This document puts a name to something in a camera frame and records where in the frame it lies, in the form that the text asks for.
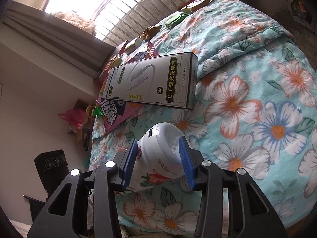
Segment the white strawberry AD milk bottle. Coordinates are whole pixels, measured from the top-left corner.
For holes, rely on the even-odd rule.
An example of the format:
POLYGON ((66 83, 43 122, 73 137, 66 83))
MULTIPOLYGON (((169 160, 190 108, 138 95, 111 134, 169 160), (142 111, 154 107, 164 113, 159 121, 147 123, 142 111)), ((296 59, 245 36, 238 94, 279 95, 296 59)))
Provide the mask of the white strawberry AD milk bottle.
POLYGON ((179 153, 182 136, 171 123, 151 127, 137 142, 138 154, 128 190, 142 191, 184 176, 179 153))

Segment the white cable product box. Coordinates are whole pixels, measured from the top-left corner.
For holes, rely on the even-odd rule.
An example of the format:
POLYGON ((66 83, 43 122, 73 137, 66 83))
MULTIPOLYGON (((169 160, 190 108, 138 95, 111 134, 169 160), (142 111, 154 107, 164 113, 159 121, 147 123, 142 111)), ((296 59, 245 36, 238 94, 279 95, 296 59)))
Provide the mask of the white cable product box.
POLYGON ((192 110, 197 70, 192 52, 127 63, 110 70, 102 99, 192 110))

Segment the green foil snack bag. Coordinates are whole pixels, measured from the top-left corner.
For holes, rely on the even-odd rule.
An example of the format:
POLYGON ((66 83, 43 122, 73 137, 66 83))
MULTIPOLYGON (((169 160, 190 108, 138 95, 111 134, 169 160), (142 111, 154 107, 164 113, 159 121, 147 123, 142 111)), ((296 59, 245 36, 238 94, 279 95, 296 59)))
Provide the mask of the green foil snack bag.
POLYGON ((169 29, 173 29, 175 26, 180 24, 187 16, 190 15, 189 13, 186 12, 181 12, 177 15, 172 16, 167 22, 166 22, 166 27, 169 29))

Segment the pink snack packet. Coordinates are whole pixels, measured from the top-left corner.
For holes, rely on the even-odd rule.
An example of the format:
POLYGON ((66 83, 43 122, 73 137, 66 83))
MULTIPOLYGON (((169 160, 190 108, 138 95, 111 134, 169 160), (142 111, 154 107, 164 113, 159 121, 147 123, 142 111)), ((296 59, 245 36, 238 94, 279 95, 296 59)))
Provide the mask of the pink snack packet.
POLYGON ((103 114, 103 122, 106 133, 111 132, 133 113, 142 108, 139 103, 108 100, 102 98, 99 107, 103 114))

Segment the pink plastic bag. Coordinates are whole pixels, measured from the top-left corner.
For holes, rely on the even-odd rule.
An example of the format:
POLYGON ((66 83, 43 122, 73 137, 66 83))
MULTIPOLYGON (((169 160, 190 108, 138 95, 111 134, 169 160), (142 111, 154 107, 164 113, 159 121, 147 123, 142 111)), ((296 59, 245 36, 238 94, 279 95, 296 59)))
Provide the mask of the pink plastic bag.
POLYGON ((70 131, 76 134, 84 125, 86 112, 80 108, 69 109, 66 113, 59 113, 58 117, 65 120, 70 131))

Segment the floral blue bed quilt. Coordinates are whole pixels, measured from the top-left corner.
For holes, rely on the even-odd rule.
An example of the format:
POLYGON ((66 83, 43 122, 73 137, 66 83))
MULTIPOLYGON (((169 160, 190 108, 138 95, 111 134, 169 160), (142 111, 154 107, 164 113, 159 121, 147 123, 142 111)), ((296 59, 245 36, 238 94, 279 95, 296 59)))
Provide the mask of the floral blue bed quilt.
POLYGON ((152 38, 158 53, 198 57, 193 109, 143 105, 111 132, 96 118, 89 169, 167 122, 205 159, 246 169, 286 228, 303 220, 316 203, 316 72, 292 34, 239 0, 166 24, 152 38))

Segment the orange cardboard box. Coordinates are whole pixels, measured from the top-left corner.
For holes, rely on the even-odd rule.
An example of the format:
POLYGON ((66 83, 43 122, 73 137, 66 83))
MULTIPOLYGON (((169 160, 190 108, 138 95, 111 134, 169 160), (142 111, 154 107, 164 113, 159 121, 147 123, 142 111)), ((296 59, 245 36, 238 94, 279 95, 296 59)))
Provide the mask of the orange cardboard box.
POLYGON ((94 82, 102 84, 107 75, 109 74, 110 69, 117 67, 122 62, 122 55, 124 53, 125 47, 128 44, 128 41, 124 41, 118 45, 107 57, 106 61, 103 63, 96 76, 94 77, 94 82))

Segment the grey left curtain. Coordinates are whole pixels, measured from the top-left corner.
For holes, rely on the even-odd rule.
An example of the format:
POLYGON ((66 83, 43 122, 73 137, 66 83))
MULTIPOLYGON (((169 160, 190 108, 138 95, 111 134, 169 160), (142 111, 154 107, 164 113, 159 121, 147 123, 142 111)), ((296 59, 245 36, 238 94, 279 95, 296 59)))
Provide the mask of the grey left curtain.
POLYGON ((7 8, 3 23, 92 77, 115 49, 56 16, 18 2, 7 8))

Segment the brown snack packet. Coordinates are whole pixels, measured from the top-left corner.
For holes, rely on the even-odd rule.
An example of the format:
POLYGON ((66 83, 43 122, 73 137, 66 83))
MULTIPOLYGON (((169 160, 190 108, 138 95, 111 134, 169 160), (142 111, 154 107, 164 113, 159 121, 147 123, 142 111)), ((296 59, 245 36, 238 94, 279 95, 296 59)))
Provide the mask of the brown snack packet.
POLYGON ((197 10, 209 5, 211 0, 195 0, 179 9, 179 12, 194 13, 197 10))

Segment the metal window railing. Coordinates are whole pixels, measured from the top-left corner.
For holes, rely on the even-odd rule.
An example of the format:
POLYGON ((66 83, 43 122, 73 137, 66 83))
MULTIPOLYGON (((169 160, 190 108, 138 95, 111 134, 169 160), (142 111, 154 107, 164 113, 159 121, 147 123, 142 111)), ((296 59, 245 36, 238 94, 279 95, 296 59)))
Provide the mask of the metal window railing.
POLYGON ((176 12, 185 0, 104 0, 96 11, 96 37, 117 46, 176 12))

